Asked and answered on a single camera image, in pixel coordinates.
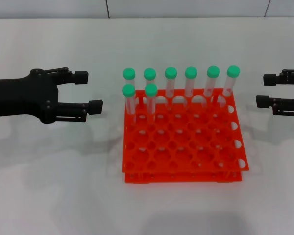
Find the green cap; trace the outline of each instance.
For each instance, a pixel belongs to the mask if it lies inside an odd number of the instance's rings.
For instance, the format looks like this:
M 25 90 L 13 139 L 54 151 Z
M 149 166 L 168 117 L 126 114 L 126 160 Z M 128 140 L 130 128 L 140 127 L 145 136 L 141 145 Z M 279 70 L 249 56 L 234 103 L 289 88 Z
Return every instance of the green cap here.
M 187 67 L 185 70 L 185 76 L 188 79 L 195 79 L 197 77 L 197 69 L 193 66 Z
M 156 70 L 153 68 L 147 68 L 144 71 L 144 78 L 148 81 L 152 81 L 156 78 Z
M 135 78 L 135 70 L 133 68 L 126 68 L 123 70 L 123 77 L 126 80 L 133 80 Z
M 218 66 L 212 65 L 207 70 L 207 76 L 210 78 L 217 78 L 219 77 L 220 69 Z
M 226 74 L 229 77 L 237 78 L 240 75 L 240 68 L 236 65 L 231 65 L 228 69 Z
M 156 96 L 158 92 L 158 88 L 155 84 L 148 84 L 145 87 L 145 93 L 147 96 Z
M 175 67 L 167 67 L 165 76 L 167 79 L 175 79 L 177 75 L 177 71 Z
M 124 85 L 123 95 L 125 97 L 133 97 L 135 95 L 135 87 L 131 84 Z

